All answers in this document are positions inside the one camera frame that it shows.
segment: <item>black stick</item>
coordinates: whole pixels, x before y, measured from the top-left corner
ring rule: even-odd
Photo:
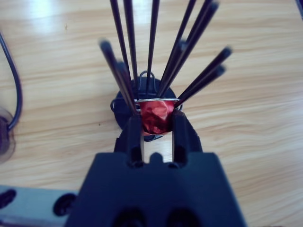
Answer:
[[[124,9],[125,9],[125,19],[126,19],[129,49],[131,54],[132,67],[133,67],[134,87],[136,93],[135,95],[138,99],[139,98],[138,97],[138,71],[137,71],[136,42],[134,36],[133,1],[124,0]]]
[[[149,47],[149,52],[148,52],[148,64],[147,64],[147,75],[146,75],[146,96],[148,94],[149,85],[150,85],[150,78],[151,78],[151,71],[152,71],[152,56],[153,56],[153,48],[155,45],[159,5],[160,5],[160,0],[152,1],[150,47]]]
[[[197,16],[197,18],[194,22],[194,25],[193,25],[193,27],[191,28],[191,30],[189,32],[189,35],[188,35],[187,40],[186,40],[187,42],[189,42],[192,39],[194,33],[197,32],[197,28],[198,28],[199,24],[203,21],[203,18],[205,17],[206,12],[207,12],[210,4],[212,3],[212,1],[213,0],[205,0],[205,2],[203,3],[203,5],[200,9],[200,12],[198,13],[198,16]]]
[[[214,59],[213,61],[200,73],[199,76],[183,91],[183,93],[178,97],[178,99],[183,99],[198,83],[212,73],[219,65],[222,64],[230,55],[232,50],[230,47],[225,47]]]
[[[186,8],[186,10],[185,10],[184,17],[183,17],[183,19],[182,19],[182,22],[181,22],[179,31],[178,31],[178,33],[177,33],[177,36],[176,36],[174,45],[172,46],[172,49],[171,49],[171,52],[170,52],[170,55],[169,55],[169,59],[168,59],[168,61],[167,61],[167,64],[166,64],[166,67],[165,67],[165,70],[164,70],[164,73],[163,73],[162,78],[166,75],[167,69],[168,69],[169,65],[171,64],[171,59],[172,59],[172,57],[173,57],[173,52],[174,52],[175,48],[177,47],[178,41],[182,38],[182,35],[183,35],[183,33],[184,33],[186,24],[187,24],[187,22],[188,22],[188,20],[189,20],[189,17],[190,17],[190,15],[191,15],[191,12],[193,11],[195,2],[196,2],[196,0],[190,0],[189,3],[188,3],[188,5],[187,5],[187,8]]]
[[[168,76],[172,76],[172,71],[173,71],[176,63],[178,62],[178,59],[180,58],[180,56],[182,55],[182,53],[186,49],[186,46],[187,46],[187,43],[186,43],[185,40],[180,40],[179,42],[177,42],[177,46],[174,48],[174,50],[172,52],[172,58],[170,60],[171,64],[166,69],[167,73],[165,75],[163,75],[163,77],[161,79],[161,81],[163,83],[160,83],[159,90],[162,88],[165,81],[170,80],[170,78]]]
[[[110,67],[114,78],[116,80],[116,83],[119,86],[119,89],[121,91],[121,94],[128,106],[128,108],[132,111],[132,114],[135,115],[137,114],[137,111],[134,109],[132,102],[130,102],[130,97],[126,88],[125,80],[122,78],[122,74],[118,72],[118,67],[117,67],[117,61],[114,55],[114,52],[112,50],[112,47],[108,41],[102,41],[100,44],[100,48],[104,54],[104,57],[108,63],[108,66]]]
[[[221,66],[221,65],[218,66],[212,73],[210,73],[207,77],[203,78],[203,80],[201,80],[199,82],[199,84],[197,84],[197,86],[194,89],[192,89],[190,92],[187,92],[187,94],[185,96],[183,96],[182,99],[180,99],[179,101],[177,101],[175,103],[175,108],[177,108],[178,106],[182,105],[190,97],[192,97],[193,95],[195,95],[196,93],[198,93],[200,90],[202,90],[203,88],[205,88],[207,85],[209,85],[210,83],[212,83],[215,79],[217,79],[218,77],[220,77],[224,73],[225,73],[225,68],[223,66]]]
[[[117,0],[110,0],[110,4],[113,11],[114,21],[116,25],[116,30],[118,34],[118,39],[120,43],[121,53],[123,57],[123,61],[126,64],[127,70],[129,72],[129,65],[128,65],[128,59],[127,59],[127,53],[126,53],[126,47],[125,47],[125,41],[123,36],[123,29],[121,24],[121,18],[120,18],[120,12],[119,12],[119,6]]]
[[[117,70],[117,74],[120,77],[120,80],[122,81],[121,85],[122,87],[124,87],[124,90],[126,92],[126,103],[128,103],[128,107],[130,108],[131,112],[133,115],[137,115],[138,112],[136,110],[136,104],[134,103],[134,96],[133,96],[133,91],[132,91],[132,87],[130,86],[130,83],[127,82],[127,78],[128,78],[128,72],[127,72],[127,68],[126,65],[124,64],[124,62],[120,61],[116,64],[116,70]]]
[[[182,66],[185,63],[186,59],[188,58],[188,56],[190,55],[190,53],[193,50],[194,46],[196,45],[196,43],[198,42],[199,38],[201,37],[202,33],[204,32],[204,30],[206,29],[207,25],[209,24],[209,22],[213,18],[215,12],[218,9],[218,6],[219,6],[218,3],[213,2],[211,4],[211,6],[208,8],[208,10],[206,12],[206,15],[204,17],[204,20],[201,21],[201,23],[199,24],[199,26],[197,28],[197,31],[193,34],[192,39],[188,42],[187,47],[185,48],[184,52],[182,53],[182,55],[178,59],[178,62],[174,65],[174,69],[172,70],[171,75],[168,76],[168,78],[170,80],[163,81],[163,83],[161,84],[161,86],[159,88],[159,91],[157,93],[157,97],[159,97],[159,98],[163,97],[163,95],[165,94],[165,92],[167,91],[167,89],[170,87],[171,83],[176,78],[178,72],[182,68]]]

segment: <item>red coffee capsule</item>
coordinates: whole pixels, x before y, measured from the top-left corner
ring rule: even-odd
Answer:
[[[144,135],[164,135],[172,130],[172,112],[178,99],[143,99],[137,103],[141,108]]]

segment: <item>wooden table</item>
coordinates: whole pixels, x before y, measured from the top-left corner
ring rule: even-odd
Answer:
[[[157,78],[186,4],[161,1]],[[134,0],[139,71],[147,68],[150,16],[151,0]],[[0,184],[79,189],[94,155],[112,152],[121,132],[109,108],[118,87],[98,47],[106,38],[122,58],[109,1],[0,0],[0,29],[24,93],[16,151],[0,165]],[[222,0],[172,85],[176,94],[226,45],[234,49],[227,73],[186,102],[184,112],[204,150],[220,157],[249,226],[300,227],[303,22],[295,1]],[[2,50],[0,75],[1,106],[13,113],[15,87]],[[171,135],[145,143],[145,151],[146,161],[153,152],[170,161]]]

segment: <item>black plastic part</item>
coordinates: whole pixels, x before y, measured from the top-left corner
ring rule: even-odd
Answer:
[[[0,163],[7,161],[15,151],[14,130],[9,130],[12,115],[0,107]]]
[[[130,167],[142,167],[143,131],[141,116],[132,116],[124,127],[119,138],[116,139],[114,152],[125,153]]]
[[[173,162],[184,166],[189,152],[203,152],[200,138],[183,112],[174,110],[172,122]]]
[[[146,96],[146,77],[143,77],[145,73],[147,73],[147,71],[143,71],[139,76],[139,98],[140,99],[156,98],[157,90],[160,86],[160,80],[156,79],[154,74],[151,73],[151,83],[149,84],[149,93]],[[132,87],[133,87],[133,92],[135,93],[133,80],[132,80]],[[176,95],[171,89],[168,89],[164,97],[176,98]],[[118,92],[116,98],[111,102],[110,107],[115,114],[115,119],[118,125],[120,126],[121,129],[123,129],[126,126],[128,119],[132,116],[132,113],[129,110],[128,106],[126,105],[121,92]],[[162,136],[157,136],[157,135],[144,136],[144,141],[150,142],[159,139],[161,137]]]
[[[218,157],[198,152],[198,137],[189,138],[194,134],[186,116],[174,114],[180,121],[174,137],[194,143],[174,141],[185,150],[186,164],[171,168],[154,153],[141,168],[130,166],[129,160],[140,160],[129,152],[140,147],[140,120],[132,117],[115,152],[95,156],[66,227],[246,227]]]

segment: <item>black base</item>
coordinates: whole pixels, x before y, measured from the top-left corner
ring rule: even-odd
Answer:
[[[156,79],[153,74],[151,74],[151,80],[149,85],[149,92],[148,95],[146,95],[146,77],[143,77],[143,74],[145,74],[147,71],[143,71],[139,76],[139,99],[147,99],[147,98],[156,98],[157,91],[160,86],[160,80]],[[167,92],[164,95],[164,98],[176,98],[175,93],[169,88]],[[129,110],[128,106],[126,105],[121,92],[118,92],[116,98],[111,102],[110,108],[115,114],[115,119],[120,126],[121,129],[123,129],[128,122],[128,119],[132,116],[131,111]],[[144,141],[150,142],[156,139],[161,138],[162,136],[158,135],[151,135],[151,136],[144,136]]]

